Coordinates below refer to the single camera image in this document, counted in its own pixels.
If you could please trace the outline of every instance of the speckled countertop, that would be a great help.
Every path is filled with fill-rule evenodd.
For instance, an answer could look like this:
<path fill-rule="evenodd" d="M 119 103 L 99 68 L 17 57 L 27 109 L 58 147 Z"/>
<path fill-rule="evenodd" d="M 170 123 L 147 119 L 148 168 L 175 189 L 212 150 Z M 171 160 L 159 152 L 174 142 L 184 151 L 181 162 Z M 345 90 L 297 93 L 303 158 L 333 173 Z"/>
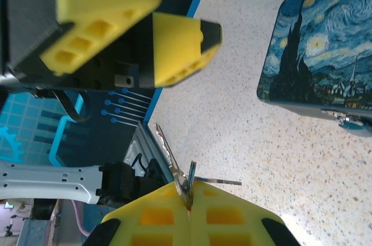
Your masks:
<path fill-rule="evenodd" d="M 180 166 L 241 180 L 224 186 L 280 216 L 303 245 L 372 245 L 372 138 L 300 117 L 256 97 L 283 0 L 202 0 L 197 17 L 223 25 L 214 62 L 163 90 L 158 122 Z"/>

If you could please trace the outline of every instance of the starry night painting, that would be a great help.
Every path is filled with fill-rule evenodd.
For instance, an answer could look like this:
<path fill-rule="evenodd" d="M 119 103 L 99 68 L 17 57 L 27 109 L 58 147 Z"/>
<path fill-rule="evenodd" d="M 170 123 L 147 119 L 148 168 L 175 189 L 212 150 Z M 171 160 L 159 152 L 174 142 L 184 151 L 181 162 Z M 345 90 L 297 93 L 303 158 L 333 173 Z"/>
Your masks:
<path fill-rule="evenodd" d="M 372 0 L 285 0 L 257 94 L 372 109 Z"/>

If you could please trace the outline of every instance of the pink cable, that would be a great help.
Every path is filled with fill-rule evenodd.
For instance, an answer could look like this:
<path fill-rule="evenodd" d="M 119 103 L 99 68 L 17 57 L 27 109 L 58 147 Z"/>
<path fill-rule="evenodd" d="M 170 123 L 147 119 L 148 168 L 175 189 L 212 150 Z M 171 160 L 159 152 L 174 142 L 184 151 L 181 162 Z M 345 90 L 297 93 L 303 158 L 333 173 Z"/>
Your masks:
<path fill-rule="evenodd" d="M 83 236 L 86 236 L 88 237 L 91 233 L 89 231 L 87 231 L 84 226 L 83 226 L 83 223 L 81 221 L 81 214 L 80 214 L 80 210 L 79 210 L 79 207 L 77 206 L 77 201 L 72 201 L 72 205 L 74 206 L 74 209 L 75 209 L 75 216 L 76 216 L 76 223 L 77 223 L 77 226 L 81 232 L 81 234 Z"/>

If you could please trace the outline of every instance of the black cable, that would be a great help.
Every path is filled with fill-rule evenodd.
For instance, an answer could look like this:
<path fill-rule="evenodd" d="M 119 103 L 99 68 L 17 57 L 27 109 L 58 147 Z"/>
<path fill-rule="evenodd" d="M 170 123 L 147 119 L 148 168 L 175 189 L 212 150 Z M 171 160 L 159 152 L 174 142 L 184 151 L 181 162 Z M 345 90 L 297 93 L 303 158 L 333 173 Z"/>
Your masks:
<path fill-rule="evenodd" d="M 65 109 L 67 115 L 69 115 L 70 118 L 73 119 L 75 122 L 78 123 L 85 122 L 92 116 L 91 100 L 87 92 L 85 91 L 79 92 L 85 104 L 85 116 L 81 116 L 79 113 L 77 113 L 74 104 L 64 91 L 54 90 L 53 93 L 60 102 L 60 104 Z"/>
<path fill-rule="evenodd" d="M 138 155 L 134 158 L 133 162 L 132 162 L 132 165 L 131 167 L 134 167 L 135 163 L 139 163 L 139 165 L 142 167 L 142 169 L 144 170 L 144 172 L 147 172 L 147 168 L 142 164 L 142 153 L 138 153 Z"/>

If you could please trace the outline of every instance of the gear icon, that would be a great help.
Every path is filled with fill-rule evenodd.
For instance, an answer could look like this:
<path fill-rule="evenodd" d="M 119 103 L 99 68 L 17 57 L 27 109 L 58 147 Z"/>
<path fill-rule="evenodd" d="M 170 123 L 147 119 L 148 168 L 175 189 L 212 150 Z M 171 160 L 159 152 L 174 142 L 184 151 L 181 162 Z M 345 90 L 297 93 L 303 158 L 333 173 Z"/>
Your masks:
<path fill-rule="evenodd" d="M 13 152 L 13 157 L 5 157 L 0 156 L 0 160 L 6 161 L 6 162 L 12 162 L 12 163 L 23 163 L 23 160 L 20 158 L 21 155 L 24 154 L 22 150 L 19 149 L 19 147 L 22 145 L 22 143 L 16 141 L 16 134 L 9 134 L 8 133 L 9 128 L 8 127 L 1 127 L 0 128 L 0 137 L 4 137 Z"/>

